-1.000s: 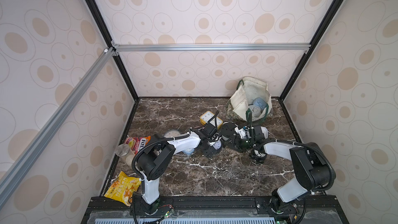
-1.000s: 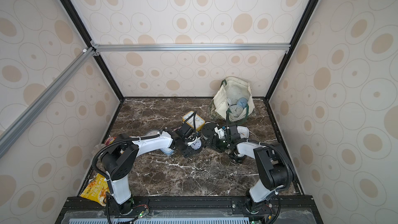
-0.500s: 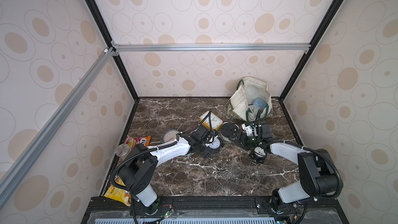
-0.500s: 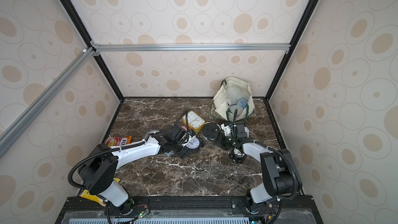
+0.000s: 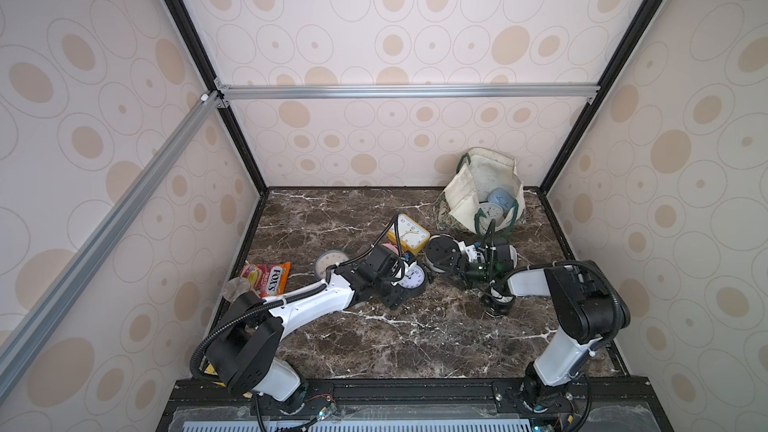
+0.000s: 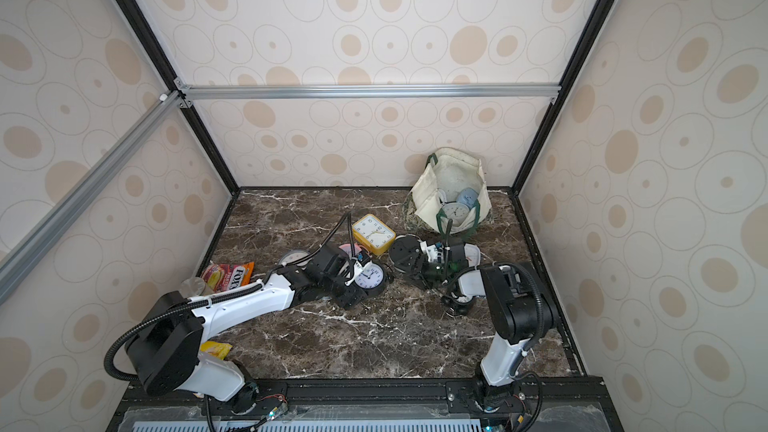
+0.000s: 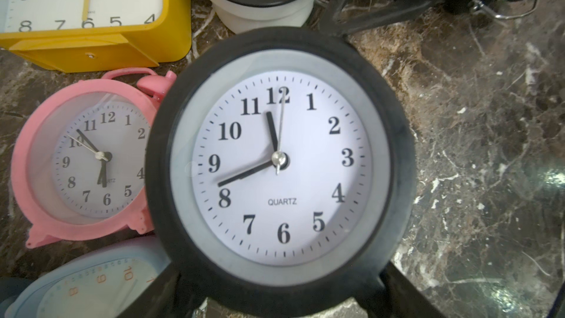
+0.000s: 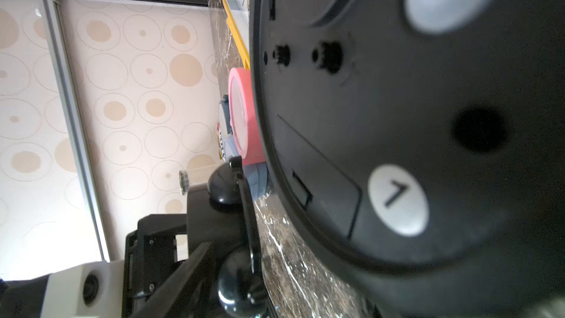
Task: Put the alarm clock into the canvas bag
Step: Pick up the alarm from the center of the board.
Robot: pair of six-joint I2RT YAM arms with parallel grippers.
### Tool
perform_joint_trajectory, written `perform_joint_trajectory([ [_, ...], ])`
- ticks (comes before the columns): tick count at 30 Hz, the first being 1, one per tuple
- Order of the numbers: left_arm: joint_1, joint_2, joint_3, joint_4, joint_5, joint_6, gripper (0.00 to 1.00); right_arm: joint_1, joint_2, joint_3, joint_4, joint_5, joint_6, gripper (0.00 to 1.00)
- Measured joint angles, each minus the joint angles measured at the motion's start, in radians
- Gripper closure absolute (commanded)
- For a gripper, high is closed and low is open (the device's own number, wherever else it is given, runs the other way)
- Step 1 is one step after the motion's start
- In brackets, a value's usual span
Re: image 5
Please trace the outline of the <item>black twin-bell alarm clock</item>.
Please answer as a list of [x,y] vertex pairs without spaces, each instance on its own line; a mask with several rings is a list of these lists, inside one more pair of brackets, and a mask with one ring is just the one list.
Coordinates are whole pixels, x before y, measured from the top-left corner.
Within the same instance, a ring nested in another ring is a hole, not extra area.
[[416,262],[411,264],[405,275],[395,284],[403,302],[418,297],[426,291],[428,275]]

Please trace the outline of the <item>white twin-bell alarm clock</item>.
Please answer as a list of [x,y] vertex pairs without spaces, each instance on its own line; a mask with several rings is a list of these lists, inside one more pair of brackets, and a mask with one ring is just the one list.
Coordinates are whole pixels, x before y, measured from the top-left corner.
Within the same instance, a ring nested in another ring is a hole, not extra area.
[[503,208],[497,204],[491,202],[483,202],[479,204],[478,212],[476,213],[476,222],[478,229],[485,233],[491,223],[494,223],[496,228],[504,220]]

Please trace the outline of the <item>grey round alarm clock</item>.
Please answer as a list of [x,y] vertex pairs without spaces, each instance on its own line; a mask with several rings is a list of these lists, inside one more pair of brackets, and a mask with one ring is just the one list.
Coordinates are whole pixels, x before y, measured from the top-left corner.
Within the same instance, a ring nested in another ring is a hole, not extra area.
[[314,273],[317,279],[322,280],[327,275],[327,269],[349,259],[349,256],[341,250],[328,250],[323,252],[314,262]]

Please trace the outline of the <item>blue square orange-hand clock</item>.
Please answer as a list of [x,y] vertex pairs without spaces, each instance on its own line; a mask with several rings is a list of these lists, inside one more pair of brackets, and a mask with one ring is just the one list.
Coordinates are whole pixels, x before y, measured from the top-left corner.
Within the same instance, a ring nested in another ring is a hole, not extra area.
[[492,190],[489,193],[487,201],[500,207],[504,214],[508,214],[512,208],[518,204],[517,199],[506,189],[501,187]]

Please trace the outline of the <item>pink twin-bell alarm clock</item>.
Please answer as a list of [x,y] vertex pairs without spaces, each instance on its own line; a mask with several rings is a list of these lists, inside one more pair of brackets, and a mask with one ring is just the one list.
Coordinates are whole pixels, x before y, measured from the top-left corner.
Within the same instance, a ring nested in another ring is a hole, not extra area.
[[395,253],[395,254],[398,254],[398,255],[399,255],[399,253],[398,253],[398,249],[397,249],[397,247],[396,247],[394,244],[391,244],[391,243],[384,243],[384,244],[380,244],[380,245],[383,245],[385,248],[387,248],[387,249],[389,249],[390,251],[392,251],[393,253]]

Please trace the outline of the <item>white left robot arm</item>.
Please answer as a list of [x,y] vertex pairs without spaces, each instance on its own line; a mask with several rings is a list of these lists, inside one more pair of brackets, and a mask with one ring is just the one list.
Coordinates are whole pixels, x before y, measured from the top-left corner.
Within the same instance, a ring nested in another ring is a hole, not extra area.
[[427,274],[416,256],[430,233],[395,213],[358,255],[324,264],[318,282],[279,296],[240,295],[191,355],[194,378],[223,385],[232,395],[263,394],[278,402],[302,400],[299,374],[277,358],[283,339],[326,315],[378,300],[391,310],[424,292]]

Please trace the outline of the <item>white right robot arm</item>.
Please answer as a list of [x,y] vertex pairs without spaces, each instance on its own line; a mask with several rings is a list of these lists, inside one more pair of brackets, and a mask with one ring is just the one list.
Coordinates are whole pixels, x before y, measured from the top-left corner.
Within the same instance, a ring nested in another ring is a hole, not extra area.
[[532,410],[563,395],[584,364],[631,322],[629,307],[591,261],[564,260],[520,267],[516,249],[498,242],[489,227],[467,245],[447,240],[447,257],[434,264],[468,287],[483,285],[481,301],[496,315],[509,313],[520,297],[551,300],[558,327],[542,355],[527,366],[521,398]]

